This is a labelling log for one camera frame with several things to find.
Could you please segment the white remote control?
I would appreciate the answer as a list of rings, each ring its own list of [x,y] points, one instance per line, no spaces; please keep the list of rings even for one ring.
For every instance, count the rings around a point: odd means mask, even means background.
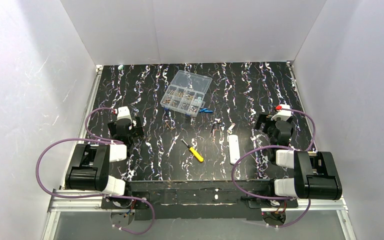
[[[239,138],[235,134],[231,134],[227,138],[229,144],[229,162],[231,165],[235,165],[240,159],[240,146]]]

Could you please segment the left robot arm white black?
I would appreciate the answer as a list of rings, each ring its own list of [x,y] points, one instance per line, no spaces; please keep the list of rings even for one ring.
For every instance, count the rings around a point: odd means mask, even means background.
[[[134,139],[144,136],[142,120],[120,118],[108,124],[113,140],[122,144],[86,144],[75,146],[66,175],[65,187],[71,190],[96,191],[123,196],[126,182],[110,175],[110,163],[126,160],[131,155]]]

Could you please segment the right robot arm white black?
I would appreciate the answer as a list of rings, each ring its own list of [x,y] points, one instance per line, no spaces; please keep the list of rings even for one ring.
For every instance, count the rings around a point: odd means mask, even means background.
[[[261,113],[254,129],[263,127],[270,144],[288,147],[294,132],[292,119],[291,116]],[[272,181],[276,196],[319,200],[341,198],[342,184],[331,152],[271,148],[267,150],[267,158],[276,166],[293,170],[292,178]]]

